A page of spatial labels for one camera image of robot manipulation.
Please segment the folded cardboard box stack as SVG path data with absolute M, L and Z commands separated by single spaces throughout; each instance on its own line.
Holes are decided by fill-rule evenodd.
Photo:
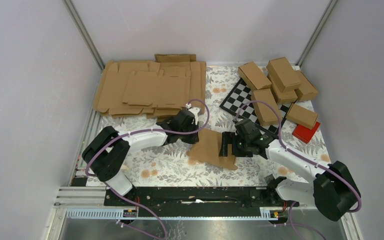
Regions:
M 283 104 L 289 104 L 289 103 L 294 103 L 297 101 L 298 96 L 295 93 L 294 90 L 291 91 L 280 91 L 278 86 L 275 84 L 274 80 L 272 80 L 270 74 L 267 75 L 267 78 L 271 82 L 271 87 L 270 90 L 273 94 L 274 100 L 278 105 L 283 105 Z
M 267 66 L 268 74 L 281 92 L 298 89 L 302 81 L 286 57 L 271 59 Z

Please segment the left aluminium corner post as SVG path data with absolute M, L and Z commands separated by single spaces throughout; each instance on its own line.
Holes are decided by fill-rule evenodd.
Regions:
M 67 12 L 69 13 L 74 25 L 76 26 L 80 36 L 82 37 L 86 47 L 90 51 L 93 59 L 95 60 L 98 67 L 103 71 L 105 68 L 105 63 L 99 54 L 99 51 L 89 34 L 86 25 L 84 24 L 74 2 L 72 0 L 62 0 L 64 6 L 66 7 Z

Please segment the stack of flat cardboard blanks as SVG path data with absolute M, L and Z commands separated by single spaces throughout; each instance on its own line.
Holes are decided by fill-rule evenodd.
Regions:
M 103 116 L 163 118 L 187 104 L 203 108 L 207 64 L 194 54 L 155 54 L 154 60 L 110 60 L 93 109 Z

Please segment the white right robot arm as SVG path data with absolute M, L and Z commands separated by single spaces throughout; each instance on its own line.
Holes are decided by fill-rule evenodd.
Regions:
M 280 136 L 261 131 L 251 120 L 235 122 L 235 131 L 221 134 L 219 156 L 261 156 L 279 163 L 305 181 L 277 177 L 267 181 L 267 201 L 279 206 L 284 201 L 315 206 L 331 221 L 362 207 L 361 193 L 348 169 L 340 162 L 316 162 L 308 155 L 286 145 Z

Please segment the floral patterned table mat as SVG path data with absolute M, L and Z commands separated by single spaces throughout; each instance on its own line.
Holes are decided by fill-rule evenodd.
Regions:
M 208 66 L 206 68 L 205 102 L 209 107 L 210 120 L 206 128 L 216 131 L 233 131 L 233 116 L 219 106 L 239 81 L 237 66 Z M 113 126 L 121 131 L 148 129 L 157 120 L 146 115 L 118 117 L 100 117 L 96 135 L 103 127 Z M 331 163 L 321 125 L 306 144 L 292 135 L 296 124 L 286 120 L 282 125 L 282 139 L 309 156 L 316 162 Z M 265 177 L 284 176 L 294 181 L 304 179 L 296 175 L 288 167 L 260 156 L 253 158 L 237 158 L 236 170 L 224 169 L 208 163 L 200 162 L 197 158 L 189 158 L 186 154 L 192 145 L 178 141 L 162 147 L 145 148 L 126 157 L 121 170 L 135 187 L 195 187 L 195 186 L 265 186 Z

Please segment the folded cardboard box lower stack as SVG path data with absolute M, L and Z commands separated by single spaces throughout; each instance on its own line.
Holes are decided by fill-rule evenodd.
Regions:
M 271 82 L 271 87 L 270 90 L 273 94 L 274 100 L 278 105 L 283 105 L 283 104 L 289 104 L 289 103 L 294 103 L 297 101 L 298 96 L 295 93 L 294 90 L 291 91 L 280 91 L 278 86 L 275 84 L 274 80 L 272 80 L 270 74 L 267 75 L 267 78 Z

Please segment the right aluminium corner post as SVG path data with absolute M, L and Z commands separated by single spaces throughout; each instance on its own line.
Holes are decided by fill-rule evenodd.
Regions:
M 305 62 L 307 56 L 309 55 L 311 49 L 313 48 L 314 44 L 316 43 L 320 33 L 322 32 L 324 26 L 328 22 L 331 14 L 333 13 L 335 7 L 337 6 L 339 0 L 330 0 L 327 4 L 327 7 L 325 8 L 320 20 L 318 21 L 313 33 L 311 34 L 302 54 L 296 61 L 295 65 L 301 67 L 303 63 Z

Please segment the black and white chessboard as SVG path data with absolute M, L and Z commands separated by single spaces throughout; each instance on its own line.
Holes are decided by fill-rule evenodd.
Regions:
M 245 81 L 240 78 L 238 82 L 234 85 L 232 90 L 228 93 L 227 97 L 221 102 L 219 107 L 228 112 L 229 114 L 236 116 L 239 108 L 251 101 L 252 91 L 251 89 L 246 85 Z M 241 119 L 247 118 L 250 119 L 252 122 L 254 122 L 257 127 L 264 132 L 271 132 L 272 134 L 278 133 L 279 126 L 277 124 L 275 125 L 268 125 L 268 126 L 261 126 L 259 123 L 259 120 L 257 118 L 256 112 L 253 108 L 253 105 L 250 104 L 246 106 L 239 114 L 239 117 Z

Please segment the aluminium corner post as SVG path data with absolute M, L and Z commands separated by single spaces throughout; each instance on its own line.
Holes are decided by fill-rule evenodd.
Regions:
M 90 51 L 93 59 L 95 60 L 98 67 L 103 71 L 105 68 L 105 63 L 99 54 L 99 51 L 89 34 L 86 25 L 84 24 L 74 2 L 72 0 L 62 0 L 64 6 L 66 7 L 67 12 L 69 13 L 74 25 L 76 26 L 80 36 L 82 37 L 86 47 Z
M 309 55 L 311 49 L 313 48 L 314 44 L 316 43 L 320 33 L 322 32 L 324 26 L 328 22 L 331 14 L 333 13 L 335 7 L 337 6 L 339 0 L 330 0 L 327 4 L 327 7 L 325 8 L 320 20 L 318 21 L 313 33 L 311 34 L 302 54 L 296 61 L 295 65 L 301 67 L 303 63 L 305 62 L 307 56 Z

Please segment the folded cardboard box top stack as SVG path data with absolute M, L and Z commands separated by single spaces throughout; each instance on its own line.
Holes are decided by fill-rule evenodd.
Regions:
M 298 89 L 302 81 L 286 57 L 271 59 L 267 66 L 268 74 L 281 92 Z

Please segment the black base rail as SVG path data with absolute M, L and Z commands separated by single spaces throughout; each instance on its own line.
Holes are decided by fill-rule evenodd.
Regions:
M 195 206 L 209 209 L 264 208 L 276 218 L 287 213 L 292 200 L 283 200 L 272 187 L 134 187 L 124 198 L 106 190 L 104 206 L 146 210 L 157 216 L 156 210 L 174 208 L 191 210 Z

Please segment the folded cardboard box on chessboard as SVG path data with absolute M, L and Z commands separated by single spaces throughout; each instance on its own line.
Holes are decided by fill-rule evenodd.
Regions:
M 251 100 L 257 101 L 253 102 L 252 105 L 261 126 L 279 124 L 277 116 L 281 117 L 281 112 L 270 89 L 253 91 Z

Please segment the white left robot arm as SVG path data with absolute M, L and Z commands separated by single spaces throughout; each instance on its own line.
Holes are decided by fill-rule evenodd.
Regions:
M 121 167 L 128 154 L 149 147 L 176 143 L 195 144 L 199 141 L 198 113 L 200 108 L 182 109 L 176 115 L 157 122 L 150 130 L 137 134 L 119 132 L 112 126 L 104 127 L 81 154 L 94 175 L 116 191 L 116 199 L 124 206 L 135 200 L 133 184 Z

